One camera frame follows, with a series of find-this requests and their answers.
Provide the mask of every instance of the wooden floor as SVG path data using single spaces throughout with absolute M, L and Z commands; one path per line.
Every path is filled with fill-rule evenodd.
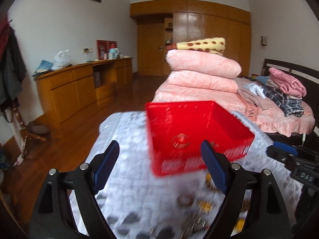
M 51 168 L 60 172 L 71 171 L 83 163 L 98 137 L 99 125 L 114 112 L 142 111 L 152 101 L 164 77 L 138 76 L 132 84 L 117 90 L 117 96 L 102 105 L 92 104 L 63 123 L 60 139 L 35 142 L 20 166 L 5 173 L 1 186 L 10 194 L 18 221 L 28 224 L 42 182 Z

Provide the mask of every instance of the quilted white mat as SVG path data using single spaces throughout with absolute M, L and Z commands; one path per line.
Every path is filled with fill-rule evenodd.
M 290 172 L 282 163 L 267 157 L 266 149 L 273 141 L 242 114 L 232 114 L 255 134 L 248 154 L 237 162 L 246 170 L 261 172 L 262 169 L 268 168 L 272 171 L 293 223 L 301 183 L 290 178 Z M 163 178 L 152 174 L 146 141 L 145 112 L 114 113 L 100 125 L 99 132 L 100 135 L 87 157 L 87 163 L 91 162 L 95 155 L 103 153 L 112 140 L 120 144 L 120 156 L 104 189 L 96 196 L 98 205 L 117 238 L 153 238 L 147 236 L 150 232 L 159 238 L 161 229 L 173 227 L 175 236 L 171 238 L 178 239 L 181 224 L 188 214 L 191 211 L 198 212 L 198 199 L 214 204 L 208 215 L 202 215 L 209 222 L 214 220 L 224 195 L 206 188 L 206 171 Z M 181 194 L 195 196 L 191 207 L 178 207 L 176 199 Z M 74 192 L 70 195 L 70 202 L 79 231 L 87 234 Z M 202 232 L 191 238 L 200 239 L 204 234 Z

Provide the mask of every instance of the red plastic bin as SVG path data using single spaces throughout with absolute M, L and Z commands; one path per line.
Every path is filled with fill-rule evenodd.
M 244 157 L 255 136 L 213 101 L 147 103 L 151 168 L 157 176 L 205 169 L 200 145 L 210 141 L 229 161 Z

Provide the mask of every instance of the wooden wardrobe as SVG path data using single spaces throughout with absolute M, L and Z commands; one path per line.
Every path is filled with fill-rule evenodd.
M 251 53 L 250 12 L 198 0 L 155 0 L 131 4 L 130 16 L 137 20 L 138 72 L 167 75 L 167 38 L 184 42 L 209 37 L 226 39 L 224 56 L 237 61 L 248 76 Z M 173 26 L 165 24 L 172 19 Z

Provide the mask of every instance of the blue gripper pad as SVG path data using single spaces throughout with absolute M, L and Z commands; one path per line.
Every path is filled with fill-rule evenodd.
M 220 162 L 217 160 L 215 151 L 208 143 L 208 141 L 204 141 L 201 144 L 201 154 L 202 159 L 204 160 L 204 163 L 213 179 L 213 182 L 215 183 L 216 188 L 219 189 L 222 193 L 226 194 L 228 189 L 227 175 Z
M 274 142 L 274 147 L 275 148 L 278 148 L 278 149 L 281 149 L 289 154 L 292 154 L 294 156 L 298 156 L 298 152 L 296 150 L 296 148 L 292 147 L 292 146 L 289 146 L 289 145 L 286 145 L 284 143 L 281 143 L 281 142 Z
M 93 158 L 90 165 L 93 166 L 93 192 L 97 194 L 102 190 L 110 176 L 113 167 L 120 154 L 120 145 L 113 140 L 105 152 Z

